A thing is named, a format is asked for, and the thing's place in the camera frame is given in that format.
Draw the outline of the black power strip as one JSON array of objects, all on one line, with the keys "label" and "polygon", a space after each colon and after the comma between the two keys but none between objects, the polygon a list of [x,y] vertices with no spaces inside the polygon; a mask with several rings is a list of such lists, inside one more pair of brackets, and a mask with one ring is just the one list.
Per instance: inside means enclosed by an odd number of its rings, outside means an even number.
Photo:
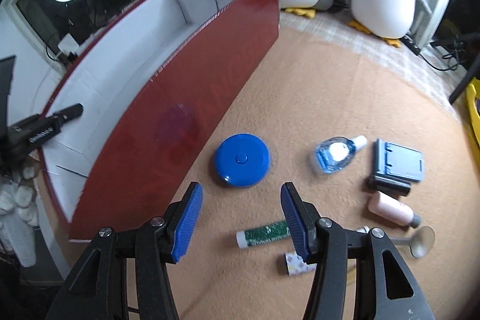
[{"label": "black power strip", "polygon": [[416,45],[415,41],[409,36],[405,35],[400,38],[400,41],[407,46],[407,48],[418,56],[421,52],[421,49]]}]

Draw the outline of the pink cosmetic bottle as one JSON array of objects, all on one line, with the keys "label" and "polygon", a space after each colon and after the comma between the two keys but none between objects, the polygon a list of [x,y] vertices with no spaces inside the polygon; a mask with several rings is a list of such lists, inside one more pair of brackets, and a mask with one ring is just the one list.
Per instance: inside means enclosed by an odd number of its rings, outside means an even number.
[{"label": "pink cosmetic bottle", "polygon": [[418,228],[422,223],[421,217],[412,208],[381,192],[370,196],[368,210],[401,227]]}]

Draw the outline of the yellow fruit bowl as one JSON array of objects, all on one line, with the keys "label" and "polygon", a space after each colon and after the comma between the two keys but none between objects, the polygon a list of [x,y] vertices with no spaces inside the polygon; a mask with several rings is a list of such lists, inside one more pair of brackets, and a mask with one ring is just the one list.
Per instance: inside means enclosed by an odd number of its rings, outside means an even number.
[{"label": "yellow fruit bowl", "polygon": [[473,77],[465,89],[465,98],[469,110],[470,122],[478,145],[480,145],[479,88],[479,80]]}]

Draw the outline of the clear blue sanitizer bottle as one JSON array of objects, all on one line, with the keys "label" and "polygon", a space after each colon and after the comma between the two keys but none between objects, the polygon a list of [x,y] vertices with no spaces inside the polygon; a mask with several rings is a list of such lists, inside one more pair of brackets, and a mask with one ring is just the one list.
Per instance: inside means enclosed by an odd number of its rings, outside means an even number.
[{"label": "clear blue sanitizer bottle", "polygon": [[312,167],[321,174],[332,174],[348,166],[356,154],[366,147],[365,136],[335,136],[318,144],[312,153]]}]

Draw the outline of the black lipstick tube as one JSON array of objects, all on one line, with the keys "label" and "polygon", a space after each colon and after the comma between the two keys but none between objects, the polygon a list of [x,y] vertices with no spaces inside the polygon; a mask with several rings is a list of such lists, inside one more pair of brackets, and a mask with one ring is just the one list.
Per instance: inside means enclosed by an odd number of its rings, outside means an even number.
[{"label": "black lipstick tube", "polygon": [[368,177],[367,185],[372,190],[396,196],[408,196],[412,188],[411,183],[407,181],[380,174]]}]

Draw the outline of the red cardboard box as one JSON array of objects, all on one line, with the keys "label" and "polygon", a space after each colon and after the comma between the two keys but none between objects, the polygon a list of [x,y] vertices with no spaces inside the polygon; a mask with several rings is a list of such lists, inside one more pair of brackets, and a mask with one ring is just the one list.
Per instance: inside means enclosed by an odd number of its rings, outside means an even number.
[{"label": "red cardboard box", "polygon": [[279,36],[278,0],[136,0],[81,53],[45,115],[82,115],[40,151],[67,237],[162,214]]}]

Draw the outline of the blue phone stand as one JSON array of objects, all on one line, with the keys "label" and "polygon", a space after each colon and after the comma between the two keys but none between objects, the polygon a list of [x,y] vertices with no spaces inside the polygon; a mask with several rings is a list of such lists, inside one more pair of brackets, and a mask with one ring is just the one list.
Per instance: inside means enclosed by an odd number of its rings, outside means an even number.
[{"label": "blue phone stand", "polygon": [[373,171],[410,182],[421,182],[425,177],[422,152],[378,138],[374,148]]}]

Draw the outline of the grey spoon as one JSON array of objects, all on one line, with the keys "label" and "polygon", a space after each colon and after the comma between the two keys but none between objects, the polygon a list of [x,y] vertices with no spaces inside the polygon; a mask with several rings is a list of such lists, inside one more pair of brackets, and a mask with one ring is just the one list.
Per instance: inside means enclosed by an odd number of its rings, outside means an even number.
[{"label": "grey spoon", "polygon": [[410,236],[389,236],[379,228],[363,226],[346,230],[347,252],[351,259],[379,256],[385,251],[399,254],[397,248],[405,247],[409,257],[425,257],[434,246],[435,233],[431,227],[421,227]]}]

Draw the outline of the green white lip balm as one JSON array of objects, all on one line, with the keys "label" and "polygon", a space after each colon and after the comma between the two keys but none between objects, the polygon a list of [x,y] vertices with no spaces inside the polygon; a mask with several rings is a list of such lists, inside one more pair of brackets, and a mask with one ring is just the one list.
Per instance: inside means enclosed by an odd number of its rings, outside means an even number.
[{"label": "green white lip balm", "polygon": [[270,244],[290,237],[290,230],[285,220],[270,223],[261,227],[237,232],[236,242],[240,249]]}]

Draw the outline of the white power adapter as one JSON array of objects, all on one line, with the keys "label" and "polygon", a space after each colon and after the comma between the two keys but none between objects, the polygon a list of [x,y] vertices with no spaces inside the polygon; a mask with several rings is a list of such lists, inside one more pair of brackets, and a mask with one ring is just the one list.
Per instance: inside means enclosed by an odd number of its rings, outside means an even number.
[{"label": "white power adapter", "polygon": [[58,49],[66,56],[70,54],[77,55],[77,51],[80,48],[80,45],[73,38],[73,36],[68,33],[66,34],[58,43]]}]

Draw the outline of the patterned white lighter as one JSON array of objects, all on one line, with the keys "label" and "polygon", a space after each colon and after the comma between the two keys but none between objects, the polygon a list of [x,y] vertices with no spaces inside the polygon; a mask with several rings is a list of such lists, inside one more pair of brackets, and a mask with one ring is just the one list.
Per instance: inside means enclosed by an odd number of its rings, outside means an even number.
[{"label": "patterned white lighter", "polygon": [[316,264],[307,264],[297,253],[284,253],[286,272],[289,276],[306,274],[315,271]]}]

